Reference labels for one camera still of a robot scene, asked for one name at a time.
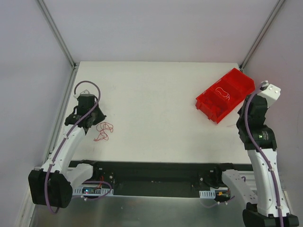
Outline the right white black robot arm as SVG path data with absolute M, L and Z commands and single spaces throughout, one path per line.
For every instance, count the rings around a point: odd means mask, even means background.
M 214 183 L 228 186 L 242 205 L 242 218 L 247 227 L 299 226 L 298 217 L 288 208 L 279 180 L 275 135 L 264 124 L 268 108 L 279 96 L 278 92 L 249 95 L 238 112 L 236 126 L 253 167 L 257 193 L 231 165 L 213 174 Z

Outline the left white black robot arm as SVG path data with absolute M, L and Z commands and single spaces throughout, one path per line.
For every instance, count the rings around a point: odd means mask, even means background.
M 84 181 L 95 184 L 100 179 L 100 172 L 90 164 L 82 163 L 68 170 L 76 148 L 88 130 L 106 118 L 95 95 L 81 94 L 77 100 L 73 112 L 65 119 L 61 142 L 47 161 L 28 176 L 32 202 L 36 205 L 66 208 L 72 199 L 73 189 Z

